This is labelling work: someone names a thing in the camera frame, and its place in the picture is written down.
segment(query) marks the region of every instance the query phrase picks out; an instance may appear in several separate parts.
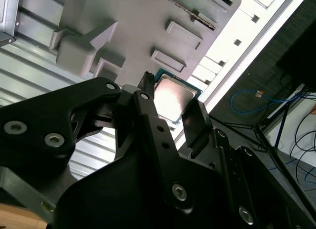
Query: corrugated metal surface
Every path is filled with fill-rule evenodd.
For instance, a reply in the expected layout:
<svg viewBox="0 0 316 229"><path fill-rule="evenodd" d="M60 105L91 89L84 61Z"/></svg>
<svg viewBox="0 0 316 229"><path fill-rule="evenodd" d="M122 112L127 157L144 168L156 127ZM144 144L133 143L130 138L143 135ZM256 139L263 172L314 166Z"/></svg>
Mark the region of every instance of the corrugated metal surface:
<svg viewBox="0 0 316 229"><path fill-rule="evenodd" d="M58 68L56 56L48 52L62 3L63 0L20 0L18 40L0 48L0 106L84 81ZM114 130L104 129L77 144L70 169L80 179L112 162L114 156Z"/></svg>

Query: black metal bracket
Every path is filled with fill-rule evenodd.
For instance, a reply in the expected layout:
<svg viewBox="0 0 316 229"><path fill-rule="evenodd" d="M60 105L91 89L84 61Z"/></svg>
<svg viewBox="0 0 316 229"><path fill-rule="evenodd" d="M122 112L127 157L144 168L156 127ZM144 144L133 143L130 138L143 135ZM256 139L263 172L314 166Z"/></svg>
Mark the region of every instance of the black metal bracket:
<svg viewBox="0 0 316 229"><path fill-rule="evenodd" d="M276 229L315 228L292 199L277 202L279 209L291 207L288 217L261 212L275 205L271 198L270 205L257 203L261 195L249 176L257 167L245 159L253 153L232 149L197 100L182 115L191 154L181 157L158 117L151 77L122 90L96 78L1 108L0 187L52 229L263 228L272 222ZM67 171L75 144L104 126L116 129L115 161L75 182ZM269 181L269 171L262 172L259 178ZM280 198L282 190L272 187Z"/></svg>

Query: mounting hole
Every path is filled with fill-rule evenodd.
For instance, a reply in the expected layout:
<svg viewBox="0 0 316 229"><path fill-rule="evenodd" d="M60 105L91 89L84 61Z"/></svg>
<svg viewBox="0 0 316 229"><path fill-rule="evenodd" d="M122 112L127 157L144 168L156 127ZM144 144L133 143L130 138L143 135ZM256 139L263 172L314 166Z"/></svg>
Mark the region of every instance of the mounting hole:
<svg viewBox="0 0 316 229"><path fill-rule="evenodd" d="M142 98L146 99L146 100L148 100L148 99L149 99L149 96L147 96L147 95L146 95L146 94L144 94L144 93L140 94L140 96L141 96Z"/></svg>
<svg viewBox="0 0 316 229"><path fill-rule="evenodd" d="M161 127L161 126L157 126L157 129L160 131L160 132L163 132L164 129Z"/></svg>
<svg viewBox="0 0 316 229"><path fill-rule="evenodd" d="M52 209L52 207L48 203L42 202L41 205L46 212L48 212L48 213L54 212L54 210Z"/></svg>
<svg viewBox="0 0 316 229"><path fill-rule="evenodd" d="M107 88L111 89L111 90L114 90L115 89L115 86L110 84L110 83L107 83Z"/></svg>
<svg viewBox="0 0 316 229"><path fill-rule="evenodd" d="M9 121L4 125L4 130L7 134L23 134L27 129L28 128L25 123L17 120Z"/></svg>
<svg viewBox="0 0 316 229"><path fill-rule="evenodd" d="M162 146L165 148L165 149L169 149L170 148L170 145L168 143L162 143Z"/></svg>

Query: metal frame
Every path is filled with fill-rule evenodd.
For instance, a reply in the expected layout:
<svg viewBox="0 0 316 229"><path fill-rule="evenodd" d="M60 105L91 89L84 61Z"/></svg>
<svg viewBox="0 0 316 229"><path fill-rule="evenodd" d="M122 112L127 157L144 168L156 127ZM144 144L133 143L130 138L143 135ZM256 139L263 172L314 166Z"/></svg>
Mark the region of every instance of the metal frame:
<svg viewBox="0 0 316 229"><path fill-rule="evenodd" d="M14 31L19 0L5 0L3 20L0 21L0 47L15 42Z"/></svg>

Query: wire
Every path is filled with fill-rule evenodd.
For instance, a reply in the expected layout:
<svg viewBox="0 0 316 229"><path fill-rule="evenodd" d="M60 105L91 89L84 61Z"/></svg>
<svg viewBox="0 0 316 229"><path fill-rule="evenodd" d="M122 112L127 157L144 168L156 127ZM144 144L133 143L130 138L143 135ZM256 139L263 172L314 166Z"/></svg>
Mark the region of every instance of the wire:
<svg viewBox="0 0 316 229"><path fill-rule="evenodd" d="M299 125L298 125L298 127L296 128L296 131L295 131L295 145L299 148L299 149L301 149L301 150L303 150L304 151L304 149L303 148L301 148L300 146L298 146L298 142L297 142L297 134L298 134L298 130L300 129L300 127L301 127L301 125L302 125L302 123L304 122L304 120L313 112L313 111L315 111L316 110L316 108L313 108L306 116L304 116L304 118L301 120L301 122L299 123Z"/></svg>
<svg viewBox="0 0 316 229"><path fill-rule="evenodd" d="M298 165L299 165L301 159L303 158L303 156L304 156L306 153L316 151L316 130L310 131L310 132L304 134L299 140L297 140L297 134L298 134L298 131L299 131L299 129L300 129L302 123L304 122L304 120L305 120L313 111L315 111L315 110L316 110L316 108L313 108L313 109L312 109L307 115L305 115L304 118L300 121L300 123L299 123L299 125L297 126L296 131L295 131L295 136L294 136L295 145L293 146L292 150L290 151L290 158L292 158L292 153L293 153L293 150L294 150L295 146L297 146L300 150L304 151L304 153L303 153L303 154L301 155L301 157L299 158L299 160L298 160L298 162L297 162L297 164L296 164L296 168L295 168L295 176L296 176L296 180L297 180L298 184L300 184L300 183L299 183L299 180L298 180L297 169L298 169ZM309 135L309 134L311 134L311 133L315 133L314 146L311 147L311 148L309 148L309 149L307 149L307 150L304 149L304 148L302 148L302 147L300 147L300 146L298 145L298 143L299 143L304 137L306 137L307 135Z"/></svg>
<svg viewBox="0 0 316 229"><path fill-rule="evenodd" d="M315 133L315 136L314 136L314 148L316 149L316 133ZM311 173L312 173L312 171L315 169L315 167L313 167L306 175L305 175L305 181L307 182L307 183L310 183L310 184L312 184L312 185L316 185L316 182L311 182L311 181L309 181L308 179L307 179L307 177L309 176L309 175L312 175Z"/></svg>
<svg viewBox="0 0 316 229"><path fill-rule="evenodd" d="M309 191L314 191L314 190L316 190L316 188L315 189L311 189L311 190L306 190L304 192L309 192Z"/></svg>
<svg viewBox="0 0 316 229"><path fill-rule="evenodd" d="M305 175L305 181L306 181L307 183L312 184L312 185L316 185L316 182L311 182L311 181L309 181L309 180L307 179L307 177L311 174L311 172L312 172L314 169L315 169L315 167L313 167L313 168Z"/></svg>
<svg viewBox="0 0 316 229"><path fill-rule="evenodd" d="M257 108L257 109L251 110L251 111L240 112L240 111L237 111L237 110L234 108L234 98L235 98L238 94L244 93L244 92L247 92L247 93L258 93L258 91L252 90L252 89L242 89L242 90L237 91L237 92L234 93L234 95L231 97L231 101L230 101L230 103L231 103L231 108L232 108L232 110L233 110L234 112L236 112L236 113L238 113L238 114L240 114L240 115L245 115L245 114L251 114L251 113L254 113L254 112L258 112L258 111L263 110L263 109L265 109L265 108L267 108L267 107L269 107L269 106L271 106L271 105L273 105L273 104L278 104L278 103L283 103L283 102L290 102L290 101L293 101L293 100L295 100L295 99L298 98L298 96L295 95L295 96L293 96L293 97L290 98L290 99L280 99L280 100L278 100L278 99L274 99L274 98L272 98L272 97L270 97L270 96L268 96L268 95L266 95L266 94L262 94L261 97L272 101L272 103L270 103L270 104L268 104L268 105L265 105L265 106L262 106L262 107L259 107L259 108Z"/></svg>
<svg viewBox="0 0 316 229"><path fill-rule="evenodd" d="M292 162L294 162L294 161L296 161L296 160L297 160L297 159L288 161L287 163L285 163L285 165L290 164L290 163L292 163ZM271 169L269 169L269 171L272 171L272 170L275 170L275 169L277 169L277 167L271 168Z"/></svg>

